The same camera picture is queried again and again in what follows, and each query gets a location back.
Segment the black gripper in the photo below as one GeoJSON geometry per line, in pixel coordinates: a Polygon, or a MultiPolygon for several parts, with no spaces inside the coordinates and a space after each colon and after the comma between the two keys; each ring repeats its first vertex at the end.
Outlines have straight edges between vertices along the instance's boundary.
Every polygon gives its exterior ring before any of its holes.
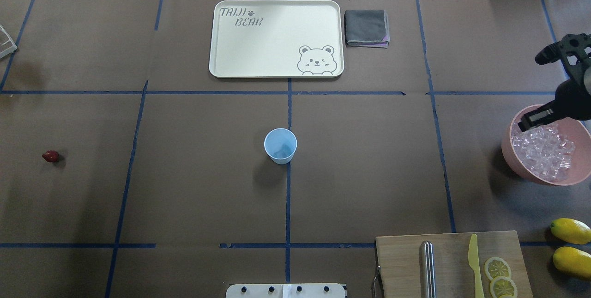
{"type": "Polygon", "coordinates": [[[587,121],[591,118],[591,97],[573,79],[564,81],[555,91],[555,99],[524,113],[518,126],[521,132],[549,125],[564,118],[587,121]]]}

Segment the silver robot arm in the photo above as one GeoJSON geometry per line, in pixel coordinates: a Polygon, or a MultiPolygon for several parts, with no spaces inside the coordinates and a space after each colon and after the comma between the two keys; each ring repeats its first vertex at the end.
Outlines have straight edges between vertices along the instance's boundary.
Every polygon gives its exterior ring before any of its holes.
{"type": "Polygon", "coordinates": [[[590,69],[582,77],[582,84],[569,79],[561,83],[551,102],[521,116],[519,129],[525,132],[541,125],[549,125],[562,119],[571,118],[586,121],[591,115],[590,69]]]}

